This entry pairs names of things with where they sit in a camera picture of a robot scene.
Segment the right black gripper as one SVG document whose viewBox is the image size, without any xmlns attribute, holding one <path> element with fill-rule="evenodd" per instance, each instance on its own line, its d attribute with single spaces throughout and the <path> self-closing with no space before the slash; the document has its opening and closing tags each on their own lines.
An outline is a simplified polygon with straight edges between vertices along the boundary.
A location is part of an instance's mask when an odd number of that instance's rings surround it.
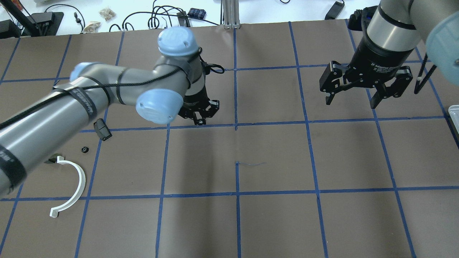
<svg viewBox="0 0 459 258">
<path fill-rule="evenodd" d="M 336 93 L 343 91 L 340 79 L 346 82 L 369 83 L 377 90 L 370 100 L 376 109 L 382 100 L 403 95 L 412 81 L 409 66 L 402 66 L 413 50 L 391 51 L 384 49 L 369 38 L 362 38 L 348 66 L 330 61 L 319 79 L 319 90 L 326 93 L 326 105 L 331 105 Z M 390 86 L 385 82 L 395 78 Z"/>
</svg>

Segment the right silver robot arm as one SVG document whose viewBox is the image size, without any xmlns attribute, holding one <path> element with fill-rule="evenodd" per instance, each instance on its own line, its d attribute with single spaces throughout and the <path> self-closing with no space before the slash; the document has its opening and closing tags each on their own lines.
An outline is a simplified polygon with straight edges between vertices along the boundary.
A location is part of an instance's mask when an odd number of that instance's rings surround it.
<svg viewBox="0 0 459 258">
<path fill-rule="evenodd" d="M 326 105 L 337 93 L 352 88 L 376 89 L 370 100 L 375 109 L 384 99 L 403 95 L 413 80 L 404 63 L 418 43 L 426 46 L 427 60 L 450 83 L 458 85 L 457 0 L 382 0 L 356 10 L 348 28 L 363 33 L 348 65 L 331 61 L 319 80 Z"/>
</svg>

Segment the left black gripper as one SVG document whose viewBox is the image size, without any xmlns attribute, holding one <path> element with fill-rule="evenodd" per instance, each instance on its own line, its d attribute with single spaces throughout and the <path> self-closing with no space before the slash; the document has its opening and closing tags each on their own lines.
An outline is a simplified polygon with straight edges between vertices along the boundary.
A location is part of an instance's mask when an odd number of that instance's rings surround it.
<svg viewBox="0 0 459 258">
<path fill-rule="evenodd" d="M 197 126 L 206 125 L 207 119 L 211 119 L 220 108 L 219 100 L 210 100 L 206 88 L 198 93 L 185 95 L 182 108 L 178 115 L 184 119 L 193 119 Z"/>
</svg>

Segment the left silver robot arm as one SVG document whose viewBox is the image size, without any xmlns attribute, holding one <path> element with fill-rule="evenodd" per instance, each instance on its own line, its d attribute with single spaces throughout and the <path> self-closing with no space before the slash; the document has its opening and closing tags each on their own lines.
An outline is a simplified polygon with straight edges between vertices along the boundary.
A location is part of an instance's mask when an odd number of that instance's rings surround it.
<svg viewBox="0 0 459 258">
<path fill-rule="evenodd" d="M 152 70 L 77 64 L 66 84 L 1 123 L 1 196 L 10 194 L 46 158 L 111 104 L 130 105 L 143 119 L 170 124 L 177 116 L 204 125 L 220 108 L 211 100 L 205 77 L 211 69 L 187 27 L 166 28 L 158 36 L 161 53 Z"/>
</svg>

